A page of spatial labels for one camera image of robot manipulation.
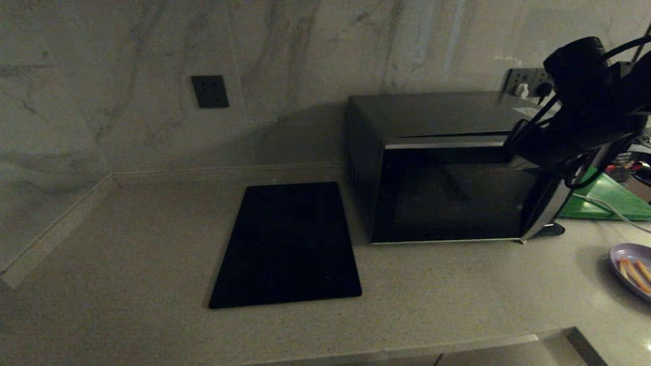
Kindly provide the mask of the white round object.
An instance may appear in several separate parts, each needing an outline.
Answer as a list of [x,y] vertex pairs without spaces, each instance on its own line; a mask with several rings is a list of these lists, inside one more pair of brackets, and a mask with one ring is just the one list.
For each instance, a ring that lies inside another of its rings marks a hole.
[[618,270],[618,261],[620,259],[628,259],[633,267],[636,269],[637,273],[640,275],[642,280],[646,285],[651,289],[651,285],[646,281],[645,277],[642,275],[641,271],[636,266],[636,261],[641,260],[644,263],[644,266],[651,272],[651,248],[642,246],[636,243],[621,243],[617,244],[610,249],[608,264],[612,270],[612,273],[619,280],[620,284],[630,290],[632,293],[636,294],[637,297],[646,301],[651,305],[651,294],[642,292],[635,282],[630,278],[630,281],[626,281],[620,274]]

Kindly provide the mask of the black glass microwave door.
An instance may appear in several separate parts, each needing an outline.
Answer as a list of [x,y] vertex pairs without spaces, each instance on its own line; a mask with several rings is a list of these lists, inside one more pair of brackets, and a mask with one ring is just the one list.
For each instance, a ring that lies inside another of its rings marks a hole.
[[378,160],[372,244],[512,239],[553,225],[565,183],[509,165],[501,136],[389,139]]

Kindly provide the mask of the silver black microwave oven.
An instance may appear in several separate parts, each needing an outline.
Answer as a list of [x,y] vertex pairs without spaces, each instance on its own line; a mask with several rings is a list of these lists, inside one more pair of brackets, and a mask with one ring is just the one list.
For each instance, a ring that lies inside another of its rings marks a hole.
[[[389,139],[495,135],[506,141],[516,122],[539,110],[530,101],[497,91],[349,97],[344,121],[348,179],[367,238],[378,160]],[[533,238],[563,234],[565,228],[555,220]]]

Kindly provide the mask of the green cutting board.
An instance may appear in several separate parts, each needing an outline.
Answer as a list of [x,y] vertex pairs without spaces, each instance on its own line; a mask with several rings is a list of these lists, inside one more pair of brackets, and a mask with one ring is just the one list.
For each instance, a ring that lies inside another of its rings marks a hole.
[[601,174],[600,178],[589,186],[574,190],[558,217],[575,220],[620,220],[607,206],[586,201],[575,195],[605,201],[632,222],[651,221],[651,205],[605,174]]

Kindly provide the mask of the black induction cooktop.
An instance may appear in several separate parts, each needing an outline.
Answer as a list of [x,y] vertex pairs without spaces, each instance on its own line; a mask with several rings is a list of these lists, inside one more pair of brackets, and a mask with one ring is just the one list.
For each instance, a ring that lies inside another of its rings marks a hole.
[[246,188],[210,310],[362,294],[338,183]]

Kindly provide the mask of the dark double wall socket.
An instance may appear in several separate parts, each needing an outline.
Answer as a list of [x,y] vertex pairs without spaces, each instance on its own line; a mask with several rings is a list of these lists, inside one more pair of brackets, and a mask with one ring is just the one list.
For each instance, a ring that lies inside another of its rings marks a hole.
[[553,84],[553,79],[547,74],[545,69],[510,69],[507,73],[502,92],[514,95],[514,88],[518,83],[528,83],[528,98],[537,98],[536,88],[542,82]]

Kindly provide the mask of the dark single wall socket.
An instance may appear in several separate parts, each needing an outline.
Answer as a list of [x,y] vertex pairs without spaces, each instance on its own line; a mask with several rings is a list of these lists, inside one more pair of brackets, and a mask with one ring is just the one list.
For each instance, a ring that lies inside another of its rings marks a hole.
[[230,107],[223,76],[191,76],[191,83],[201,109]]

